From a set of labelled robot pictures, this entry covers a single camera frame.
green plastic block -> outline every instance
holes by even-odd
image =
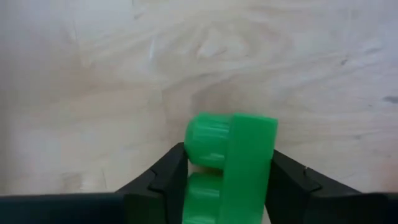
[[[185,136],[189,160],[223,175],[191,175],[183,224],[260,224],[276,132],[277,120],[263,116],[193,118]]]

plywood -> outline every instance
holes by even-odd
[[[2,194],[113,191],[200,111],[280,121],[277,149],[398,190],[393,0],[1,3]]]

green cylinder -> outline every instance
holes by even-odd
[[[185,197],[184,224],[214,224],[220,210],[222,178],[193,173],[188,179]]]
[[[185,133],[185,150],[199,166],[223,169],[228,148],[231,115],[202,113],[193,118]]]

light wooden table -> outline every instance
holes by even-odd
[[[2,194],[112,191],[200,111],[280,121],[277,149],[398,190],[395,0],[0,3]]]

green 3d printed part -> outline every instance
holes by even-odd
[[[260,224],[277,120],[250,114],[199,114],[188,125],[185,150],[196,165],[222,177],[193,173],[183,224]]]

